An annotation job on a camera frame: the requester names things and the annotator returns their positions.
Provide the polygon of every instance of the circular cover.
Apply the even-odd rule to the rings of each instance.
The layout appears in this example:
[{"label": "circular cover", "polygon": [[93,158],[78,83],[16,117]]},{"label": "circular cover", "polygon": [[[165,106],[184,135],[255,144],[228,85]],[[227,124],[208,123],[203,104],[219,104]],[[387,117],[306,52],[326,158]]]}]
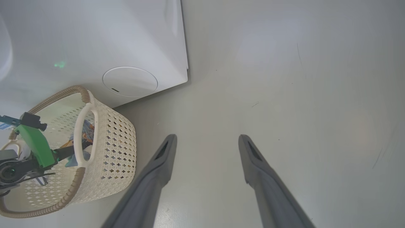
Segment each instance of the circular cover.
[{"label": "circular cover", "polygon": [[143,97],[158,87],[151,73],[136,67],[113,68],[104,74],[103,83],[110,91],[125,97]]}]

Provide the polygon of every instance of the laundry basket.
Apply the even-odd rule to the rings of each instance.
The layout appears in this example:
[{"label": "laundry basket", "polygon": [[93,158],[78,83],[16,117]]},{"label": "laundry basket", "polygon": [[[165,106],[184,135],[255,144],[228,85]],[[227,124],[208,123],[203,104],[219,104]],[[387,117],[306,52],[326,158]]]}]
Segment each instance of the laundry basket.
[{"label": "laundry basket", "polygon": [[[29,111],[41,117],[48,127],[43,132],[51,149],[60,148],[74,133],[81,142],[84,120],[94,124],[90,159],[86,161],[80,143],[74,144],[78,166],[66,168],[66,159],[46,173],[48,184],[25,181],[0,198],[0,214],[28,218],[58,211],[68,204],[88,202],[125,189],[135,174],[136,138],[132,123],[99,102],[81,86],[69,87],[46,99]],[[23,147],[16,135],[10,144]]]}]

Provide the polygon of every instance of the basket handle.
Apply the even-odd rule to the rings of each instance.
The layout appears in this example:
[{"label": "basket handle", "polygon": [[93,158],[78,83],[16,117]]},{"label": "basket handle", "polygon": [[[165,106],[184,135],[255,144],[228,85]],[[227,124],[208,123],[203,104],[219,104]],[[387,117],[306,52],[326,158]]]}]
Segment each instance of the basket handle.
[{"label": "basket handle", "polygon": [[[94,114],[94,138],[93,138],[93,148],[90,154],[90,159],[86,161],[83,156],[83,148],[81,147],[82,139],[82,129],[85,117],[87,113],[91,111]],[[75,156],[77,160],[78,167],[87,167],[89,166],[96,157],[96,145],[97,145],[97,136],[98,136],[98,112],[94,104],[87,103],[84,108],[80,111],[76,123],[75,123],[75,130],[73,132],[73,148],[75,149]]]}]

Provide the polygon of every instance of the white washing machine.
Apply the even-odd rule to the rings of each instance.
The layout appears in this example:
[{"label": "white washing machine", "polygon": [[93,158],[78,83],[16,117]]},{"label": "white washing machine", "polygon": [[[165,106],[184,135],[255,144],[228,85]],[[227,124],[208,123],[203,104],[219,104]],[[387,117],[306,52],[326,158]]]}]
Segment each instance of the white washing machine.
[{"label": "white washing machine", "polygon": [[110,107],[187,81],[180,0],[0,1],[0,114],[82,85]]}]

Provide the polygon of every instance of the gray floor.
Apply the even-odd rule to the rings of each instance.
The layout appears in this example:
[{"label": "gray floor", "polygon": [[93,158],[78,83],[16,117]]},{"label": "gray floor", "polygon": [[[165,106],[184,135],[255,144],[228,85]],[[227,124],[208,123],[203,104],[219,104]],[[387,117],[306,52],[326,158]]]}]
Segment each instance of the gray floor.
[{"label": "gray floor", "polygon": [[[135,125],[138,171],[178,136],[156,228],[261,227],[241,133],[317,227],[405,227],[403,3],[183,0],[183,11],[189,82],[117,108]],[[0,221],[96,228],[121,196]]]}]

